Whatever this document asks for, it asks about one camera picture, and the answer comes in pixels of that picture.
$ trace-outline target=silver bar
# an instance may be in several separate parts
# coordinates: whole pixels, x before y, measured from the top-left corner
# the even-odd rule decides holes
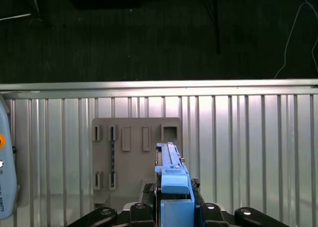
[[[26,90],[87,90],[117,88],[180,88],[180,87],[269,87],[269,86],[313,86],[318,79],[275,79],[275,80],[187,80],[187,81],[130,81],[130,82],[73,82],[73,83],[22,83],[0,84],[3,91]]]
[[[3,17],[3,18],[0,18],[0,21],[5,21],[5,20],[9,20],[9,19],[16,19],[16,18],[21,18],[21,17],[28,17],[31,15],[32,15],[31,13],[26,13],[26,14],[22,14],[22,15],[11,16],[11,17]]]

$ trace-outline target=black stand leg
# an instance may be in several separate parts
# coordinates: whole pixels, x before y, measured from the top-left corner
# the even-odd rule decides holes
[[[214,26],[215,26],[215,39],[217,42],[217,53],[221,52],[220,43],[220,28],[219,28],[219,13],[218,13],[218,0],[213,0],[213,11],[214,11]]]
[[[28,16],[30,16],[30,17],[35,16],[36,17],[35,19],[41,21],[41,23],[43,25],[45,25],[47,28],[50,28],[50,29],[54,28],[54,26],[50,22],[48,22],[46,19],[44,19],[40,15],[40,11],[39,11],[39,6],[38,6],[37,0],[33,0],[34,7],[29,5],[25,0],[17,0],[17,1],[19,1],[22,5],[26,6],[30,10],[30,12],[29,13],[25,13],[25,14],[0,17],[0,21],[10,20],[10,19],[17,19],[17,18],[28,17]]]

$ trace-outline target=screw head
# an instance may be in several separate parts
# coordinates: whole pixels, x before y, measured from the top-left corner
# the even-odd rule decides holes
[[[209,210],[213,210],[215,207],[214,205],[212,204],[206,204],[206,207],[209,209]]]
[[[138,203],[138,204],[136,205],[136,208],[137,208],[137,209],[143,209],[144,207],[145,207],[145,205],[142,204],[142,203]]]
[[[109,214],[111,214],[111,211],[109,209],[104,209],[100,212],[102,215],[107,216]]]
[[[241,210],[241,212],[246,215],[246,216],[250,216],[251,212],[249,210],[243,209]]]

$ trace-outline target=corrugated metal wall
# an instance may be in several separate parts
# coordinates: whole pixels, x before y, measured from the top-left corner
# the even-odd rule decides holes
[[[89,212],[95,117],[180,117],[183,154],[207,202],[229,212],[251,206],[292,227],[317,226],[318,95],[7,103],[21,191],[16,214],[0,227],[60,227]]]

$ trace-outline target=metal rod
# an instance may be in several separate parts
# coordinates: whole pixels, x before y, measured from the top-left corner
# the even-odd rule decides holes
[[[10,16],[10,17],[0,17],[0,21],[9,20],[9,19],[16,19],[16,18],[21,18],[21,17],[28,17],[31,15],[32,15],[31,13],[26,13],[26,14]]]
[[[34,6],[35,6],[35,9],[36,9],[37,13],[40,14],[38,1],[37,0],[33,0],[33,1],[34,1]]]
[[[213,0],[213,11],[214,11],[214,20],[215,20],[215,38],[217,41],[217,53],[221,52],[221,43],[220,43],[220,28],[219,28],[219,14],[218,14],[218,0]]]

